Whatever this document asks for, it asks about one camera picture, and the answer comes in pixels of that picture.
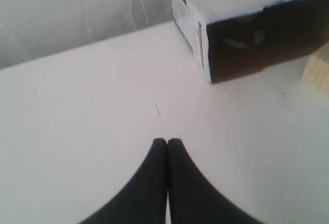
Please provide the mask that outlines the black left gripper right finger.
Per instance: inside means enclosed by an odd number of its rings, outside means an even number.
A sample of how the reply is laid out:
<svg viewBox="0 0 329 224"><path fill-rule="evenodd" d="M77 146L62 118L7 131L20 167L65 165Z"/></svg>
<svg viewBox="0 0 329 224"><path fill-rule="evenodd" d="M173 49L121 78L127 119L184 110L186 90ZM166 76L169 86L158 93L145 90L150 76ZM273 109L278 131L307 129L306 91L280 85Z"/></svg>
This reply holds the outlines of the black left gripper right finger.
<svg viewBox="0 0 329 224"><path fill-rule="evenodd" d="M254 223L203 176L178 138L168 141L171 223Z"/></svg>

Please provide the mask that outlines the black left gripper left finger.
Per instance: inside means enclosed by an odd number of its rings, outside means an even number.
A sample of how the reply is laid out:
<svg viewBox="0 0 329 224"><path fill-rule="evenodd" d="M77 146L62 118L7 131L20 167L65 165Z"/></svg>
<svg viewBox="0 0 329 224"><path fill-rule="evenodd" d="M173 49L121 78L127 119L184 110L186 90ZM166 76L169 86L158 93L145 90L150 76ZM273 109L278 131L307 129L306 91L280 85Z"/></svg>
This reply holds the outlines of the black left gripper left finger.
<svg viewBox="0 0 329 224"><path fill-rule="evenodd" d="M167 142L153 140L129 182L82 223L165 223L167 208Z"/></svg>

